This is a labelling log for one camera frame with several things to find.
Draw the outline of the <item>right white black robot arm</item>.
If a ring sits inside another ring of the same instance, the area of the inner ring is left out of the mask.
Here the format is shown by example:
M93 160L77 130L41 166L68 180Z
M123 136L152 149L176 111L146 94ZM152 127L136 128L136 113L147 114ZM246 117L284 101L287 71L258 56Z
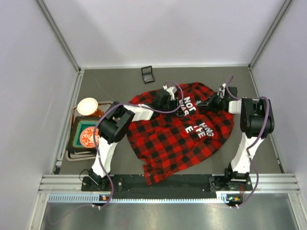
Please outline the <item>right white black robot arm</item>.
M244 190L250 183L249 173L253 158L263 140L274 130L274 117L271 102L267 98L237 97L237 88L223 84L203 102L197 102L201 110L229 112L240 115L242 138L235 157L225 168L224 176L209 179L212 190Z

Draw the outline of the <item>red black plaid shirt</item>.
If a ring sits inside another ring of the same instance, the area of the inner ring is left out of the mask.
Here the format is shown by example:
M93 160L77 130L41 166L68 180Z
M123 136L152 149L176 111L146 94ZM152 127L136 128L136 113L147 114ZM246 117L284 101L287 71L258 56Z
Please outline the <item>red black plaid shirt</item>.
M145 162L148 185L211 157L228 140L234 116L197 106L212 94L213 90L200 82L181 84L176 96L183 103L183 116L157 113L149 121L130 124L127 138L137 158Z

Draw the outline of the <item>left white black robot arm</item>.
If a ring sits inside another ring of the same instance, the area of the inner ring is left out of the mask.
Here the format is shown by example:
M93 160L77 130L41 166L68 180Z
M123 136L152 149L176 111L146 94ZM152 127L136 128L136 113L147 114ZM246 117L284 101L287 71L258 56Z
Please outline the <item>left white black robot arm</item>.
M158 91L156 97L150 102L119 103L114 102L94 127L93 137L96 148L96 158L85 177L88 182L84 185L94 186L103 190L106 185L113 186L110 178L110 166L117 144L126 135L132 122L149 121L154 113L181 114L183 104L183 91L181 97L176 97L176 87L164 87Z

